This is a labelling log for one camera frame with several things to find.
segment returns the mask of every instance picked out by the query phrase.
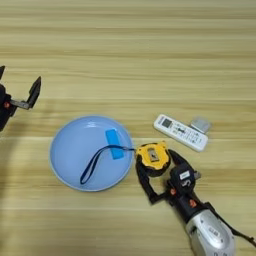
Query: white remote control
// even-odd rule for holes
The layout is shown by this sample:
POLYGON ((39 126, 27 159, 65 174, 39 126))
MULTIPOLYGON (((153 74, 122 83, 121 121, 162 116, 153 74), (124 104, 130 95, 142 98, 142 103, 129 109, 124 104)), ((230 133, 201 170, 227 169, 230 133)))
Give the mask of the white remote control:
POLYGON ((163 114, 158 116, 154 127, 198 152, 203 151, 208 142, 206 135, 163 114))

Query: blue tape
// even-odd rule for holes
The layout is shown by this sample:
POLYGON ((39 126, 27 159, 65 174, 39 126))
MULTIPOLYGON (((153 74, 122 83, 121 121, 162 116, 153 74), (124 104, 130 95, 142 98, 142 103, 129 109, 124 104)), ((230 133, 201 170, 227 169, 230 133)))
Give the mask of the blue tape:
MULTIPOLYGON (((109 145, 120 145, 119 139, 118 139, 118 134, 116 132, 115 129, 112 130, 107 130, 105 132, 106 137, 107 137, 107 141, 109 145)), ((111 154, 113 159, 120 159, 124 157, 124 152, 122 149, 118 149, 118 148, 111 148, 111 154)))

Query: orange part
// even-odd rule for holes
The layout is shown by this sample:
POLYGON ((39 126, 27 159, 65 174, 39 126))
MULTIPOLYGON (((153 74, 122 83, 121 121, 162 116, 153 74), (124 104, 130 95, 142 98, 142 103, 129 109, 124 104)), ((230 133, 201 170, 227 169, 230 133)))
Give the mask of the orange part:
POLYGON ((195 200, 193 200, 193 199, 190 199, 190 200, 189 200, 189 204, 190 204, 190 206, 191 206, 192 208, 195 208, 195 207, 197 206, 195 200))
POLYGON ((5 107, 5 108, 9 108, 10 106, 11 106, 11 104, 10 104, 9 102, 5 102, 5 103, 4 103, 4 107, 5 107))
POLYGON ((176 195, 176 189, 172 188, 170 190, 170 193, 171 193, 172 196, 175 196, 176 195))

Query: blue plate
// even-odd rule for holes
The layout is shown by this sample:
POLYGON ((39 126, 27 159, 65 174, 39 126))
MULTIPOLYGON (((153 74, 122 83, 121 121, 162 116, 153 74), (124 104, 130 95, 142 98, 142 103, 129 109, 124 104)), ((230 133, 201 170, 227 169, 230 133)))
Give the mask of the blue plate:
POLYGON ((121 181, 128 173, 133 153, 114 160, 110 149, 105 150, 89 181, 81 185, 80 176, 100 148, 108 145, 105 132, 115 129, 121 146, 131 148, 132 141, 125 128, 113 119, 87 116, 64 126, 50 148, 50 163, 55 175, 66 185, 81 191, 100 191, 121 181))

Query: black cable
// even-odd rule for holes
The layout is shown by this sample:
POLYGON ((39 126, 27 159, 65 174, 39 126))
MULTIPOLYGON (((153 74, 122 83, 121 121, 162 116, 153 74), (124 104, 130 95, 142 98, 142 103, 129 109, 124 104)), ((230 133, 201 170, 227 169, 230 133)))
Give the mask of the black cable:
POLYGON ((238 230, 234 229, 230 224, 228 224, 213 208, 213 206, 208 202, 208 203, 203 203, 201 202, 201 200, 196 196, 196 194, 194 194, 192 196, 192 198, 198 203, 201 204, 202 206, 204 206, 206 209, 210 210, 218 219, 220 219, 232 232, 232 234, 234 236, 238 236, 241 237, 243 239, 245 239, 247 242, 249 242, 250 244, 252 244, 254 247, 256 247, 256 241, 254 239, 254 237, 249 237, 241 232, 239 232, 238 230))
POLYGON ((80 177, 80 184, 81 185, 84 185, 92 176, 94 170, 95 170, 95 167, 97 165, 97 162, 99 160, 99 157, 101 155, 101 153, 103 151, 105 151, 106 149, 111 149, 111 148, 116 148, 116 149, 122 149, 122 150, 126 150, 126 151, 135 151, 134 148, 128 148, 128 147, 124 147, 124 146, 119 146, 119 145, 108 145, 106 147, 103 147, 101 149, 99 149, 95 154, 94 156, 92 157, 92 159, 90 160, 90 162, 88 163, 88 165, 86 166, 84 172, 82 173, 81 177, 80 177), (90 167, 92 166, 91 168, 91 172, 89 174, 89 176, 87 177, 87 179, 84 181, 84 178, 86 176, 86 174, 88 173, 88 171, 90 170, 90 167))
POLYGON ((234 229, 232 226, 230 226, 214 209, 210 209, 211 212, 217 217, 219 218, 223 223, 225 223, 226 226, 228 226, 232 232, 232 234, 234 236, 238 236, 241 237, 243 239, 245 239, 246 241, 248 241, 249 243, 251 243, 254 247, 256 247, 256 242, 254 240, 254 237, 249 237, 241 232, 239 232, 238 230, 234 229))

